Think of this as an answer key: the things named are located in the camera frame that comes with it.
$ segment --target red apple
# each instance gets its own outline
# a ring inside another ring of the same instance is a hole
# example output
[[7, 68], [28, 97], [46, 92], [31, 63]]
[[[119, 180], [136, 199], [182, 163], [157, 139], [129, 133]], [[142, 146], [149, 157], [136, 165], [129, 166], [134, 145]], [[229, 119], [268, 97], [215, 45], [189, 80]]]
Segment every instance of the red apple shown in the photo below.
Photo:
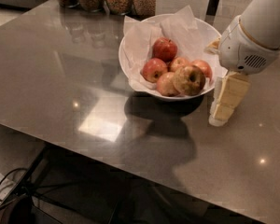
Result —
[[152, 56], [163, 60], [164, 62], [170, 62], [177, 54], [177, 44], [167, 38], [158, 38], [152, 47]]
[[173, 77], [175, 88], [184, 95], [194, 96], [201, 92], [205, 85], [203, 71], [195, 65], [186, 65], [175, 71]]
[[179, 67], [185, 66], [190, 64], [189, 60], [185, 57], [175, 57], [170, 63], [169, 63], [169, 71], [175, 72]]
[[150, 59], [142, 69], [142, 77], [151, 82], [157, 83], [159, 77], [168, 72], [167, 64], [159, 58]]
[[212, 80], [213, 71], [209, 63], [207, 63], [204, 60], [196, 59], [192, 61], [190, 64], [198, 66], [204, 72], [205, 76], [208, 77], [210, 80]]
[[163, 96], [177, 96], [179, 92], [176, 90], [173, 77], [174, 72], [167, 72], [161, 75], [157, 81], [157, 91]]

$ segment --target black cable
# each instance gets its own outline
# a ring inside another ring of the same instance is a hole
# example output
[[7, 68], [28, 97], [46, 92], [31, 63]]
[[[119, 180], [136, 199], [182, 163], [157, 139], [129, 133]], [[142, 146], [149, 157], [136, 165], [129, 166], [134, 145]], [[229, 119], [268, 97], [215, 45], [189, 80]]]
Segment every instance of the black cable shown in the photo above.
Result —
[[27, 169], [26, 169], [26, 168], [16, 168], [16, 169], [11, 170], [10, 172], [8, 172], [8, 173], [1, 179], [1, 181], [0, 181], [0, 186], [1, 186], [1, 184], [4, 182], [4, 180], [7, 179], [7, 177], [8, 177], [10, 174], [12, 174], [12, 173], [14, 173], [14, 172], [16, 172], [16, 171], [27, 171]]

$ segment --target bowl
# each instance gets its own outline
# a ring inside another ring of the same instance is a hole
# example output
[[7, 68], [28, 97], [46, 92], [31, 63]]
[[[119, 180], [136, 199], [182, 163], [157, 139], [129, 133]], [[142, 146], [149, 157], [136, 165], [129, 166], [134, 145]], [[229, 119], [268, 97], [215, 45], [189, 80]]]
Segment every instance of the bowl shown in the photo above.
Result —
[[[159, 23], [160, 21], [168, 18], [168, 16], [172, 16], [172, 14], [162, 14], [162, 15], [157, 15], [154, 17], [150, 17], [148, 19], [145, 19], [141, 22], [149, 22], [149, 23]], [[207, 47], [209, 43], [217, 39], [218, 37], [221, 37], [221, 34], [219, 31], [217, 31], [213, 26], [210, 24], [206, 23], [205, 21], [202, 21], [200, 19], [196, 18], [198, 30], [201, 34], [202, 40], [203, 40], [203, 46]], [[121, 69], [125, 76], [129, 78], [129, 61], [128, 58], [126, 57], [126, 54], [123, 50], [123, 46], [125, 44], [125, 37], [129, 35], [129, 31], [127, 34], [122, 38], [120, 46], [119, 46], [119, 63], [121, 66]], [[208, 92], [210, 92], [214, 87], [215, 87], [215, 81], [218, 77], [224, 77], [227, 74], [227, 69], [222, 67], [219, 63], [219, 58], [218, 55], [216, 54], [209, 54], [204, 52], [203, 56], [199, 59], [203, 59], [207, 61], [213, 71], [213, 78], [209, 82], [209, 84], [206, 86], [205, 89], [203, 89], [198, 95], [195, 96], [174, 96], [174, 97], [167, 97], [167, 96], [162, 96], [160, 93], [158, 93], [156, 90], [150, 90], [150, 89], [145, 89], [142, 90], [143, 92], [149, 93], [152, 96], [155, 96], [158, 99], [161, 99], [163, 101], [183, 101], [183, 100], [188, 100], [195, 98], [200, 95], [204, 95]]]

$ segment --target shiny table surface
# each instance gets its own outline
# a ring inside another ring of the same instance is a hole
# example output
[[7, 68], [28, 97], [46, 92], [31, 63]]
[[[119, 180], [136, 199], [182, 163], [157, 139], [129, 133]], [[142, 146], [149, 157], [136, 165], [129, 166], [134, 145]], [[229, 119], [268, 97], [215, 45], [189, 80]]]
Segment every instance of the shiny table surface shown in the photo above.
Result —
[[55, 0], [0, 27], [0, 124], [265, 223], [280, 224], [280, 60], [230, 121], [212, 92], [165, 103], [129, 87], [123, 17]]

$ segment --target black wire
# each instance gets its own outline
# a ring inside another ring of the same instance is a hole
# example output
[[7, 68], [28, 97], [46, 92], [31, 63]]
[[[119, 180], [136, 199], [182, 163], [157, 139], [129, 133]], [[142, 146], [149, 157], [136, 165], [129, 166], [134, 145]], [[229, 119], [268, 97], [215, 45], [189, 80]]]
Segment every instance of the black wire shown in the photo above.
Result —
[[8, 177], [10, 174], [12, 174], [12, 173], [14, 173], [14, 172], [16, 172], [16, 171], [27, 171], [27, 169], [26, 169], [26, 168], [16, 168], [16, 169], [14, 169], [14, 170], [11, 170], [10, 172], [8, 172], [8, 173], [1, 179], [1, 181], [0, 181], [0, 186], [1, 186], [1, 184], [4, 182], [4, 180], [7, 179], [7, 177]]

